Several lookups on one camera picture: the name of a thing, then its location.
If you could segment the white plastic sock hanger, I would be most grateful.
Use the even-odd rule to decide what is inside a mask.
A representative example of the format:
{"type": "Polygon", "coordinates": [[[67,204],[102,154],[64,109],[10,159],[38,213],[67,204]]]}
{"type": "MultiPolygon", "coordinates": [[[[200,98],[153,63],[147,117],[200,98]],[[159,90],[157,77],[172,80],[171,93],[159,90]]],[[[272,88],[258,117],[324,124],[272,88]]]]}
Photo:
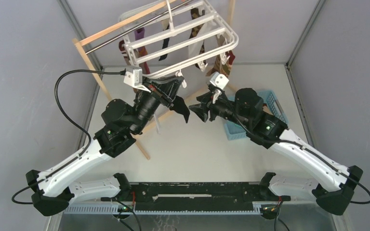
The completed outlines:
{"type": "Polygon", "coordinates": [[[165,68],[150,72],[150,74],[143,74],[144,77],[150,79],[164,78],[170,74],[179,75],[182,69],[217,55],[221,56],[224,64],[227,61],[225,52],[233,50],[239,42],[235,31],[206,0],[192,0],[185,6],[173,10],[171,14],[144,26],[144,28],[145,37],[143,39],[131,41],[128,35],[123,37],[131,65],[139,66],[143,62],[159,60],[160,56],[166,53],[168,56],[165,60],[172,59],[165,68]],[[200,13],[204,10],[205,14],[192,20],[190,11],[193,8],[198,8],[200,13]],[[170,21],[170,30],[163,31],[161,21],[165,19],[170,21]],[[189,39],[191,29],[206,22],[216,23],[216,27],[203,35],[189,39]],[[168,48],[162,49],[163,39],[167,37],[170,37],[168,48]],[[205,41],[205,52],[188,58],[188,46],[200,40],[205,41]],[[145,46],[148,55],[138,58],[137,48],[142,46],[145,46]]]}

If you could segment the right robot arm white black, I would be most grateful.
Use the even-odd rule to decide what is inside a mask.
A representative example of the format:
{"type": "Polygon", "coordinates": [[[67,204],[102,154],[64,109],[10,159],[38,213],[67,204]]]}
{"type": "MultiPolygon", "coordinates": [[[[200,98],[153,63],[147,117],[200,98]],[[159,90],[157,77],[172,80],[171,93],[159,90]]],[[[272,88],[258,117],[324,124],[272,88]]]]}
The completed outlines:
{"type": "Polygon", "coordinates": [[[213,88],[197,97],[189,109],[202,121],[221,117],[240,125],[254,143],[277,152],[305,170],[310,178],[288,178],[268,172],[261,180],[259,194],[265,200],[275,196],[313,200],[325,211],[341,216],[353,203],[363,170],[346,167],[304,142],[281,119],[263,110],[263,99],[251,88],[239,89],[233,100],[213,88]]]}

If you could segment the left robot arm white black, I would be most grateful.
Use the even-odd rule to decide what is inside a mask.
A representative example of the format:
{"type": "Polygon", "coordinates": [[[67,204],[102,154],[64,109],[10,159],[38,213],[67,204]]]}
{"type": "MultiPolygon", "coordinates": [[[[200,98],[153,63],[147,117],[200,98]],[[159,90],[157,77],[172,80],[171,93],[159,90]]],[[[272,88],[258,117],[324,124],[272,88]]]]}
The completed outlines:
{"type": "Polygon", "coordinates": [[[142,133],[160,105],[188,120],[190,111],[183,98],[177,95],[184,81],[183,77],[176,76],[145,79],[146,90],[137,92],[133,105],[121,99],[110,101],[101,115],[105,126],[95,133],[87,147],[46,171],[27,172],[26,179],[33,190],[33,206],[48,217],[81,201],[102,197],[127,200],[132,191],[122,173],[90,182],[80,182],[79,178],[135,144],[135,136],[142,133]]]}

